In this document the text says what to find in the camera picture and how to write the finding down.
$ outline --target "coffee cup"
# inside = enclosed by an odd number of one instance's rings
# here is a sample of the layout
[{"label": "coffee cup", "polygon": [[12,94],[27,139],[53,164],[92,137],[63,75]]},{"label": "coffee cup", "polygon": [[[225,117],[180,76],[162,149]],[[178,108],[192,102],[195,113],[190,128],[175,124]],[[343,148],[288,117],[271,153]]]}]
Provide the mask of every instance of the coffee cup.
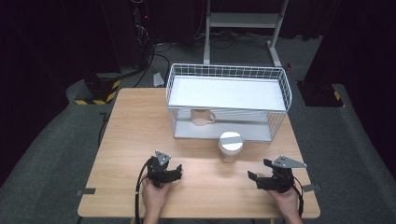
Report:
[{"label": "coffee cup", "polygon": [[216,120],[216,115],[208,109],[192,109],[191,122],[197,126],[204,126],[213,123]]}]

